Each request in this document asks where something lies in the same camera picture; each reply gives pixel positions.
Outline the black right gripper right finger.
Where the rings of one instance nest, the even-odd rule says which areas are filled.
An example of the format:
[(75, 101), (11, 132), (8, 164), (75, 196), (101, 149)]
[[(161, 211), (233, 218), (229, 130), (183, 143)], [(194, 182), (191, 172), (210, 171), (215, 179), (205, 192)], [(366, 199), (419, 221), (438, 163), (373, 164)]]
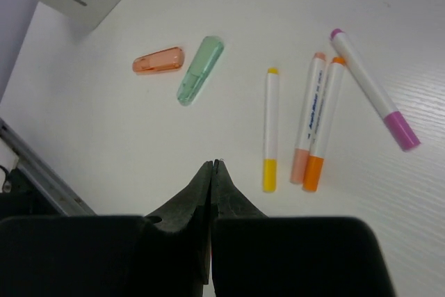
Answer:
[(215, 160), (211, 176), (211, 271), (213, 285), (232, 283), (262, 257), (259, 223), (263, 214), (235, 186), (225, 162)]

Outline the yellow capped white marker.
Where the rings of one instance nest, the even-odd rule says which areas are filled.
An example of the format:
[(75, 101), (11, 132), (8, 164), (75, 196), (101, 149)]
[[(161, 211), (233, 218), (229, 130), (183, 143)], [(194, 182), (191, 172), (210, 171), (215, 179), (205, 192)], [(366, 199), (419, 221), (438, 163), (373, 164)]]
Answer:
[(264, 107), (263, 191), (267, 193), (277, 187), (279, 92), (279, 72), (271, 67), (266, 75)]

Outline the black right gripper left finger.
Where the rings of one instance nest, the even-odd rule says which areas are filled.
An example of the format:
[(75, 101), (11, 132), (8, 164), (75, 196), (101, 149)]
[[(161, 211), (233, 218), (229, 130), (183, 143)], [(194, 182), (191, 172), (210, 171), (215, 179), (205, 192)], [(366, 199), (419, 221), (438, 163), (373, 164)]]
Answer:
[(146, 216), (154, 228), (149, 249), (155, 264), (198, 287), (209, 283), (212, 172), (213, 163), (205, 162), (185, 188)]

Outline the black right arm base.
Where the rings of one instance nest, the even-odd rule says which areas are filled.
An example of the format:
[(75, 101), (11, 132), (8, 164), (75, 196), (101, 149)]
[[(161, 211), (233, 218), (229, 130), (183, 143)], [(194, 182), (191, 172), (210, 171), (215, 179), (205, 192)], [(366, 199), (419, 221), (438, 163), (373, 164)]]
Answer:
[(59, 216), (60, 213), (18, 168), (1, 166), (1, 220), (14, 216)]

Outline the orange capped white marker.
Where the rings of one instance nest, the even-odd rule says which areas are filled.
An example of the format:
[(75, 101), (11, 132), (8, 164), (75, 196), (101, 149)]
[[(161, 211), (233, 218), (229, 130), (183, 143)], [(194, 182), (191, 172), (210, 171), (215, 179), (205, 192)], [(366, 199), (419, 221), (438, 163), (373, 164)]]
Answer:
[(323, 97), (316, 123), (315, 139), (309, 151), (302, 186), (308, 192), (315, 192), (318, 188), (345, 67), (346, 61), (340, 56), (334, 57), (327, 67)]

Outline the peach capped white marker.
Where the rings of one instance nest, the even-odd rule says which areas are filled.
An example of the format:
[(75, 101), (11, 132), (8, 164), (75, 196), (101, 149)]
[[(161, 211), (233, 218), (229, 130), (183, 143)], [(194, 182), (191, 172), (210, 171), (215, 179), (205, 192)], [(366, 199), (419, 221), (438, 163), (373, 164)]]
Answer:
[(305, 94), (300, 110), (290, 176), (290, 181), (293, 184), (302, 184), (304, 180), (312, 135), (314, 134), (314, 124), (316, 121), (316, 112), (323, 83), (325, 65), (326, 55), (320, 51), (316, 52), (309, 64)]

